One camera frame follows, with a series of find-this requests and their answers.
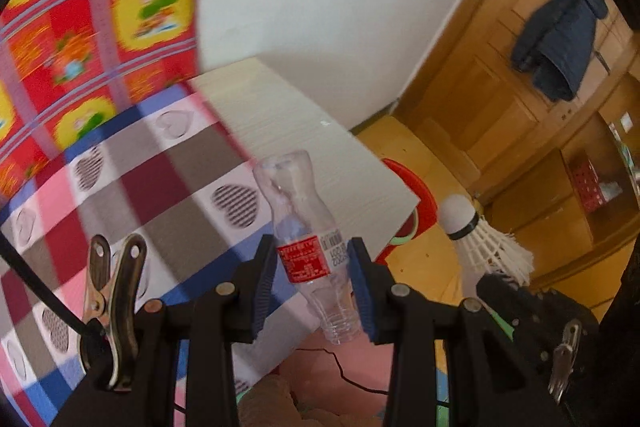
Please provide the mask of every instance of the dark blue jacket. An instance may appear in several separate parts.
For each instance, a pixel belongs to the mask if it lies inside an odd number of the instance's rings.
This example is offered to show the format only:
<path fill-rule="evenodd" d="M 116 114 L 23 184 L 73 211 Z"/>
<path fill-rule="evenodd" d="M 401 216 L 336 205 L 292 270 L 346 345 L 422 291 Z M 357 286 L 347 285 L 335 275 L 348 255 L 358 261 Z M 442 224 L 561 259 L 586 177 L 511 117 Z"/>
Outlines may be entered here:
<path fill-rule="evenodd" d="M 533 85 L 549 100 L 573 100 L 591 59 L 596 19 L 604 0 L 551 0 L 527 21 L 511 52 L 511 65 L 533 72 Z"/>

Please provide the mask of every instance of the screw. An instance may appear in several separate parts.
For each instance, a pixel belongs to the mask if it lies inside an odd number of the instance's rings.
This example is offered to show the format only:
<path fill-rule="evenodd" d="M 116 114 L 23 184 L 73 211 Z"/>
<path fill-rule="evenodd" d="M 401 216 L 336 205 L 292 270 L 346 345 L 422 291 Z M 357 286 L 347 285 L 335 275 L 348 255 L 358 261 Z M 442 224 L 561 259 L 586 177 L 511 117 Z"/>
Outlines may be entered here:
<path fill-rule="evenodd" d="M 406 297 L 411 293 L 411 288 L 406 284 L 394 284 L 391 286 L 391 293 L 396 297 Z"/>
<path fill-rule="evenodd" d="M 162 301 L 160 299 L 151 299 L 145 302 L 145 312 L 158 313 L 162 309 Z"/>
<path fill-rule="evenodd" d="M 468 312 L 478 313 L 482 309 L 482 304 L 480 304 L 478 299 L 468 298 L 465 299 L 462 304 Z"/>
<path fill-rule="evenodd" d="M 236 285 L 232 282 L 221 282 L 218 286 L 216 286 L 216 293 L 221 296 L 231 295 L 234 291 L 236 291 Z"/>

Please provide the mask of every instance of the red bottle label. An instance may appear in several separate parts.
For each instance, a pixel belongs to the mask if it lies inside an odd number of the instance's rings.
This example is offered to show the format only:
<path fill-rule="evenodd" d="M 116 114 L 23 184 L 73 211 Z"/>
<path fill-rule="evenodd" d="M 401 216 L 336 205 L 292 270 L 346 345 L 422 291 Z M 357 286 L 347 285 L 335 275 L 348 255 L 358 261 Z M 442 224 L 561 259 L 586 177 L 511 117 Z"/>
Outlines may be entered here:
<path fill-rule="evenodd" d="M 312 281 L 331 273 L 317 235 L 278 247 L 278 253 L 293 284 Z"/>

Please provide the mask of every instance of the metal clip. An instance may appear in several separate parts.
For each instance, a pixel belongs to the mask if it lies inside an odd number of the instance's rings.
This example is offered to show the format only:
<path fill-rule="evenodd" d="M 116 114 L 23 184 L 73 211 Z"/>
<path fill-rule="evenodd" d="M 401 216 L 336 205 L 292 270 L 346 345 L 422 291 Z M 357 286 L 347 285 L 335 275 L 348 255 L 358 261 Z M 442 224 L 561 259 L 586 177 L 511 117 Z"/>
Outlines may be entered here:
<path fill-rule="evenodd" d="M 146 243 L 137 233 L 129 235 L 112 277 L 111 248 L 103 236 L 92 237 L 88 257 L 82 320 L 88 323 L 97 319 L 111 348 L 113 368 L 107 388 L 128 391 L 138 356 L 133 315 L 146 259 Z M 95 362 L 90 351 L 81 337 L 79 354 L 85 372 Z"/>
<path fill-rule="evenodd" d="M 569 385 L 581 335 L 582 323 L 578 319 L 567 322 L 562 332 L 562 343 L 554 349 L 554 364 L 548 389 L 556 403 L 560 403 L 562 393 Z"/>

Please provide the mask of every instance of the black cable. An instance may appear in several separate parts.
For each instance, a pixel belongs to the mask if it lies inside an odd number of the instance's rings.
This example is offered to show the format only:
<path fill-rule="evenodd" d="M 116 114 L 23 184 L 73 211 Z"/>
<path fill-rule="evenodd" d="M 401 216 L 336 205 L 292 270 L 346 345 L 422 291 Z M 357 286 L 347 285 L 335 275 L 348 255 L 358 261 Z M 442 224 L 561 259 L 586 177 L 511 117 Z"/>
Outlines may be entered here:
<path fill-rule="evenodd" d="M 67 326 L 78 335 L 91 337 L 96 341 L 100 341 L 98 334 L 76 317 L 74 312 L 67 308 L 42 279 L 36 275 L 36 272 L 31 269 L 31 266 L 20 256 L 15 250 L 14 245 L 9 243 L 9 240 L 4 237 L 3 233 L 0 233 L 0 257 L 17 273 L 18 277 L 35 293 L 36 297 L 60 317 Z"/>
<path fill-rule="evenodd" d="M 350 380 L 350 378 L 347 378 L 344 376 L 344 370 L 342 369 L 342 365 L 340 364 L 340 360 L 338 360 L 338 355 L 336 355 L 333 351 L 329 351 L 328 349 L 324 349 L 324 347 L 316 347 L 316 348 L 311 348 L 311 347 L 299 347 L 297 349 L 297 351 L 324 351 L 325 353 L 329 354 L 329 355 L 333 355 L 334 360 L 336 365 L 338 366 L 338 369 L 340 369 L 340 377 L 347 383 L 350 383 L 351 385 L 354 385 L 355 387 L 357 387 L 358 389 L 361 389 L 363 391 L 366 391 L 367 393 L 374 393 L 374 394 L 383 394 L 385 396 L 389 395 L 388 391 L 382 391 L 381 389 L 370 389 L 369 387 L 365 387 L 362 384 L 359 384 L 357 382 L 354 382 L 353 380 Z M 441 407 L 446 407 L 447 409 L 449 408 L 449 404 L 447 402 L 443 402 L 442 400 L 438 400 L 438 405 Z"/>

